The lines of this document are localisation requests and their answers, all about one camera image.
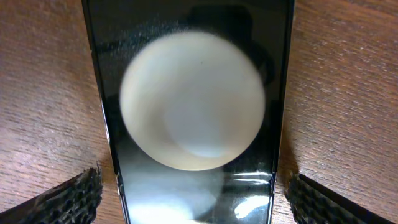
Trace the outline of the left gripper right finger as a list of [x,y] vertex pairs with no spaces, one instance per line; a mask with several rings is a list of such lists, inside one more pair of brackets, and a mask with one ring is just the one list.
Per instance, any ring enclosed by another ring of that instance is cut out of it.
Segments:
[[299,224],[393,224],[303,174],[292,176],[285,196]]

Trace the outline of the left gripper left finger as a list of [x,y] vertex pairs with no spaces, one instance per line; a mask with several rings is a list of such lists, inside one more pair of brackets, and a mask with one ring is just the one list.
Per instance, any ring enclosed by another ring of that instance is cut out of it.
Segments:
[[96,218],[102,199],[100,168],[70,180],[1,213],[1,224],[87,224]]

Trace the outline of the black smartphone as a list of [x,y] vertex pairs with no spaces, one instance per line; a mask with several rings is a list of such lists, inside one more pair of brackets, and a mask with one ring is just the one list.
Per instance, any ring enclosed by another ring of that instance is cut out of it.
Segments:
[[87,0],[126,223],[270,223],[293,1]]

